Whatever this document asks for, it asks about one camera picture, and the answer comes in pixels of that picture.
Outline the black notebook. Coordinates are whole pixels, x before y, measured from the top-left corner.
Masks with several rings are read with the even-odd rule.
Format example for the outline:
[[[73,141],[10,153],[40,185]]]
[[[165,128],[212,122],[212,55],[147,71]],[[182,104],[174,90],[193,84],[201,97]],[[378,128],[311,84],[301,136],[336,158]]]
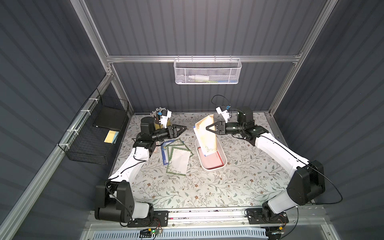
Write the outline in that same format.
[[[120,109],[102,107],[93,126],[97,128],[105,128],[112,131],[120,131],[126,119],[126,112]]]

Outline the coloured pencils bunch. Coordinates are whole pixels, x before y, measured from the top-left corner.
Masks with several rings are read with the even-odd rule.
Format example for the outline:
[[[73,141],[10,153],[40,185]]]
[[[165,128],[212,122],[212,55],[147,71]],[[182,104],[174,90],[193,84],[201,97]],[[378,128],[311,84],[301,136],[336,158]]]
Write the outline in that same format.
[[[151,112],[151,117],[154,118],[156,121],[159,121],[162,119],[162,117],[167,117],[168,116],[168,109],[159,107],[156,108],[154,111]]]

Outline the white plastic storage box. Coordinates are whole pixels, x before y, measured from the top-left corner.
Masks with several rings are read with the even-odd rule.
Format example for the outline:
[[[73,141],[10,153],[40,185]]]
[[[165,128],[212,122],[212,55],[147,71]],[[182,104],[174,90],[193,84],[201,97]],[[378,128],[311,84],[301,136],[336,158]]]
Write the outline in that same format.
[[[203,154],[198,140],[195,140],[195,147],[198,153],[200,164],[206,172],[218,171],[227,165],[228,160],[227,160],[226,154],[224,153],[221,142],[218,138],[217,138],[217,151],[208,156],[205,156]]]

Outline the aluminium front rail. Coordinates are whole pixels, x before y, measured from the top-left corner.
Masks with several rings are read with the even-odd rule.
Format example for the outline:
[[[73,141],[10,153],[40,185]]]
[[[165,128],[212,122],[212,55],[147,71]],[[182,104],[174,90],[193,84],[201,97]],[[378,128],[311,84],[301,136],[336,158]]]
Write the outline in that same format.
[[[330,218],[323,206],[304,205],[293,207],[282,214],[266,220],[262,214],[262,207],[224,207],[224,208],[194,208],[194,209],[166,209],[155,210],[155,216],[149,220],[137,220],[133,226],[145,226],[152,223],[166,228],[182,227],[289,227],[300,225],[325,225]]]

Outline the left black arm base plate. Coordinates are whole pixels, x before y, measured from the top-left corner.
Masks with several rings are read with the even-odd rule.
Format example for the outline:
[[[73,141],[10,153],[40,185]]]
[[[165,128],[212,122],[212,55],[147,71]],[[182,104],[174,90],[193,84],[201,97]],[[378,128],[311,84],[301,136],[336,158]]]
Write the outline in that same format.
[[[128,224],[128,228],[155,228],[158,225],[161,227],[168,226],[169,211],[154,211],[150,212],[149,216],[142,219],[134,219]]]

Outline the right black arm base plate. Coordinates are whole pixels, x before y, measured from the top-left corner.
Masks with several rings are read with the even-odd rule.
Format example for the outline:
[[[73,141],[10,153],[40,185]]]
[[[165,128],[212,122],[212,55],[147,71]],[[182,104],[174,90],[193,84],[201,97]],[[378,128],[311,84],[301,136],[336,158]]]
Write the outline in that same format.
[[[250,225],[286,225],[289,223],[289,219],[285,212],[282,212],[280,214],[274,214],[273,212],[264,208],[248,208],[245,210],[245,216],[247,217]]]

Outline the yellow sticky notes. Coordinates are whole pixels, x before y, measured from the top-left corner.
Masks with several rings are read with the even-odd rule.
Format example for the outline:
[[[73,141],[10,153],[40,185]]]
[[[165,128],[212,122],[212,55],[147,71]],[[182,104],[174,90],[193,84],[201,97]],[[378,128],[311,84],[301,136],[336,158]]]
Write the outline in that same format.
[[[118,136],[118,134],[119,134],[119,132],[117,132],[117,131],[109,130],[104,142],[109,143],[109,144],[113,144],[115,142],[115,139]]]

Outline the floral table mat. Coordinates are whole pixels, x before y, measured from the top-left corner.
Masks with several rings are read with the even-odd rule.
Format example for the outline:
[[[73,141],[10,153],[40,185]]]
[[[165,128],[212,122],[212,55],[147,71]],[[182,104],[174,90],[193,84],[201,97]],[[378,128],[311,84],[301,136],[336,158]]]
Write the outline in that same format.
[[[206,172],[195,147],[195,124],[206,116],[174,114],[171,122],[187,127],[182,140],[193,152],[185,176],[167,174],[161,144],[144,163],[131,184],[136,201],[147,202],[156,209],[260,206],[283,192],[290,176],[272,157],[244,140],[231,135],[219,136],[227,165]]]

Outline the white glue bottle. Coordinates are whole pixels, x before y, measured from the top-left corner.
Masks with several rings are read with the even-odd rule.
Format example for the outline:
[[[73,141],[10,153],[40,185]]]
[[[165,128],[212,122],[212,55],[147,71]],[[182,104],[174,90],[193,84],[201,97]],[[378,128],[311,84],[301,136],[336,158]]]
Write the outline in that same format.
[[[210,80],[209,76],[204,76],[204,75],[192,75],[189,76],[190,81],[195,81],[195,82],[207,82]]]

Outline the pink red-edged stationery paper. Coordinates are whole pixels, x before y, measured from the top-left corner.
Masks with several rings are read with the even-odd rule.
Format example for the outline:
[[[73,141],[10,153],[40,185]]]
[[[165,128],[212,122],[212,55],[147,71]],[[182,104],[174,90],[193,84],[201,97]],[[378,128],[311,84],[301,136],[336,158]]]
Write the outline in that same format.
[[[202,165],[207,170],[212,170],[216,168],[220,168],[224,165],[224,161],[222,160],[218,151],[208,156],[201,157]]]

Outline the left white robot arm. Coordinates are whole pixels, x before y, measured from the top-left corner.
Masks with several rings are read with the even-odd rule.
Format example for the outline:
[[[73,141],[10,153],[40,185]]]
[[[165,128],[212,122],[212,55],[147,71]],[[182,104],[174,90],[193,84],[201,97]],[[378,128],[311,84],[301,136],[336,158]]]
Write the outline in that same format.
[[[157,142],[179,137],[186,126],[166,125],[156,129],[155,119],[141,119],[132,151],[123,165],[104,183],[96,186],[95,218],[102,221],[132,224],[135,220],[153,220],[153,205],[134,200],[131,183],[142,165],[155,151]]]

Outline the blue floral stationery paper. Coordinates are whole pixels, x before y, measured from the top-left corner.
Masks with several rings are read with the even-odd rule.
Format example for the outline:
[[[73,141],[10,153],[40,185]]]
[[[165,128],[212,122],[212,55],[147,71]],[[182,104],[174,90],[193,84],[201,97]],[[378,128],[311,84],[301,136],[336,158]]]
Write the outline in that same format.
[[[162,153],[162,158],[163,158],[163,165],[166,166],[169,164],[169,157],[168,157],[168,153],[167,153],[167,146],[171,143],[173,143],[175,140],[168,140],[168,141],[165,141],[162,145],[161,145],[161,153]]]

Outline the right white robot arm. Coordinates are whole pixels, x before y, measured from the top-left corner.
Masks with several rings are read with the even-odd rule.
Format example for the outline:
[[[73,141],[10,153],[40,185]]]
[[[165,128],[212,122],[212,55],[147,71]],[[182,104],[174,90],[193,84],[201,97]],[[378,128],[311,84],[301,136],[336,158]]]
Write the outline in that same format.
[[[272,157],[290,176],[286,190],[263,203],[265,220],[269,221],[295,206],[305,205],[325,192],[323,165],[301,157],[275,139],[264,127],[256,125],[250,108],[239,110],[237,121],[232,123],[229,122],[227,110],[217,107],[217,112],[223,116],[223,121],[216,122],[210,115],[207,123],[197,124],[196,128],[208,135],[241,135],[243,140]]]

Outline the beige stationery paper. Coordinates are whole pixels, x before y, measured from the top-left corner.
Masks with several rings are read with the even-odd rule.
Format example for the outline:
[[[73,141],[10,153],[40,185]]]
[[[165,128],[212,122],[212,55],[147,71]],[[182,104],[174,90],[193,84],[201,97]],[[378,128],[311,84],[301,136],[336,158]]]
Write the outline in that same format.
[[[195,134],[204,155],[210,155],[217,151],[216,134],[206,130],[207,126],[214,123],[214,115],[208,115],[195,124]]]

